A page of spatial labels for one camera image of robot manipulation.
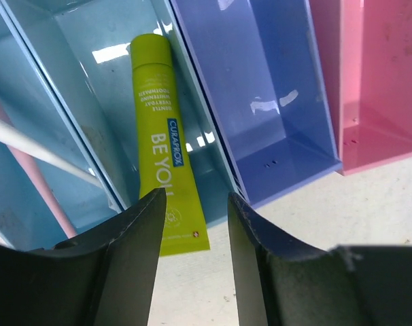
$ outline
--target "yellow toothpaste tube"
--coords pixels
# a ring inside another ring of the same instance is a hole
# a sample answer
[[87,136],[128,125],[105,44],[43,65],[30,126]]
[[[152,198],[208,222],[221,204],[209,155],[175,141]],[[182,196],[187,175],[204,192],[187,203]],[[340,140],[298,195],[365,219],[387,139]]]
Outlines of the yellow toothpaste tube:
[[203,210],[192,173],[177,101],[169,41],[155,34],[131,43],[139,144],[140,197],[167,193],[160,255],[209,249]]

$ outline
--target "table surface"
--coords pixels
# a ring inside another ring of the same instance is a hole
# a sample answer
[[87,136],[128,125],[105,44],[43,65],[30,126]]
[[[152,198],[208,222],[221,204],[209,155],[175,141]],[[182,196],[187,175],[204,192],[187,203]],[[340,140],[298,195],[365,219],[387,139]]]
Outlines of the table surface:
[[[332,174],[258,212],[309,244],[412,245],[412,158],[357,175]],[[211,250],[159,260],[150,326],[237,326],[227,224]]]

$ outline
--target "toothbrush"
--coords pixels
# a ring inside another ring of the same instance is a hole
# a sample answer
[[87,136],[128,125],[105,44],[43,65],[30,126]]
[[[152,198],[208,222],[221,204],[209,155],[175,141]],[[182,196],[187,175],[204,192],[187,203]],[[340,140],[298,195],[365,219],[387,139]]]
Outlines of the toothbrush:
[[[8,146],[8,149],[11,151],[11,153],[13,154],[17,162],[21,165],[25,173],[28,175],[29,179],[32,181],[35,188],[37,188],[37,191],[40,193],[41,197],[44,199],[44,202],[48,205],[50,211],[55,216],[55,219],[58,221],[59,225],[63,229],[66,236],[68,238],[72,238],[76,236],[78,233],[76,232],[69,218],[64,213],[64,210],[61,208],[60,204],[54,197],[52,191],[49,188],[49,185],[46,183],[46,180],[44,179],[40,169],[38,168],[36,161],[27,153],[24,153],[23,151],[20,151],[19,149],[16,149],[13,147],[16,145],[15,141],[18,141],[19,139],[22,139],[20,141],[20,146],[19,146],[21,147],[21,149],[28,149],[29,151],[35,152],[36,150],[42,150],[41,148],[42,146],[36,143],[35,141],[33,141],[32,139],[29,139],[28,137],[22,135],[21,132],[18,132],[15,128],[11,127],[10,126],[11,124],[12,123],[11,123],[10,118],[8,117],[6,112],[4,112],[2,106],[0,105],[0,139],[2,139],[0,141],[2,143],[5,143]],[[56,155],[55,154],[48,155],[47,153],[48,150],[45,149],[44,147],[43,149],[44,150],[41,151],[41,153],[39,153],[39,156],[40,157],[45,156],[45,158],[53,161],[53,157],[56,157]],[[64,167],[66,166],[68,167],[69,164],[70,163],[66,165],[64,162],[61,165],[63,165]]]

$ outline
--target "blue plastic bin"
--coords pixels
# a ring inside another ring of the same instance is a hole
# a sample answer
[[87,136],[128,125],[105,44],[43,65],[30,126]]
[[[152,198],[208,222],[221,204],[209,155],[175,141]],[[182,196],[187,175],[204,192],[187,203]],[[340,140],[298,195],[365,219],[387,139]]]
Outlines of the blue plastic bin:
[[[5,110],[17,129],[92,170],[104,184],[99,189],[39,162],[79,232],[138,200],[127,48],[142,33],[166,34],[173,46],[186,146],[208,226],[225,220],[227,194],[236,189],[169,4],[153,5],[150,0],[0,0],[0,100]],[[2,144],[0,172],[0,182],[7,181],[0,187],[5,239],[22,250],[63,240],[44,201]],[[10,215],[3,218],[5,212]]]
[[341,167],[308,1],[170,1],[251,205]]
[[[56,112],[60,105],[39,78],[37,66],[29,63],[1,15],[0,103],[17,129],[82,170],[99,176],[95,162],[82,154],[80,138]],[[78,232],[116,214],[109,208],[109,201],[114,199],[103,189],[45,162],[37,164]],[[22,250],[49,248],[66,239],[26,173],[1,143],[0,235]]]

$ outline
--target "pink tray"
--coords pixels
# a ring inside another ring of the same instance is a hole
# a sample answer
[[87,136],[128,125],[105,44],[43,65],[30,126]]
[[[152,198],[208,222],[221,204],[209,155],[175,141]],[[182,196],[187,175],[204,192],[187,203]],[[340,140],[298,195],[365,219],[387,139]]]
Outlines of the pink tray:
[[347,175],[412,156],[412,0],[310,0]]

